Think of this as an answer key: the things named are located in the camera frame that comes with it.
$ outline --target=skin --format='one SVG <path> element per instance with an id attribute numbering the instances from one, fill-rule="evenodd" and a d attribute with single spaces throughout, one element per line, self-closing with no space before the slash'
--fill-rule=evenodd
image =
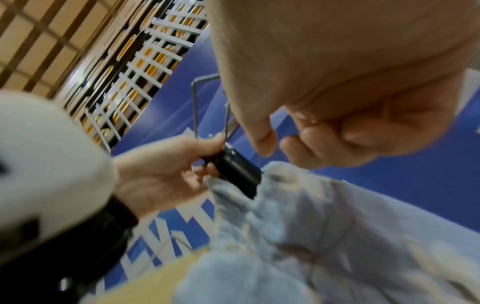
<path id="1" fill-rule="evenodd" d="M 279 147 L 303 168 L 414 153 L 450 126 L 475 51 L 471 0 L 205 0 L 231 109 L 261 156 L 269 115 L 297 136 Z"/>
<path id="2" fill-rule="evenodd" d="M 219 176 L 212 163 L 196 167 L 201 157 L 219 153 L 224 137 L 176 136 L 153 142 L 113 159 L 119 173 L 115 195 L 138 218 L 188 203 L 206 191 L 205 175 Z"/>

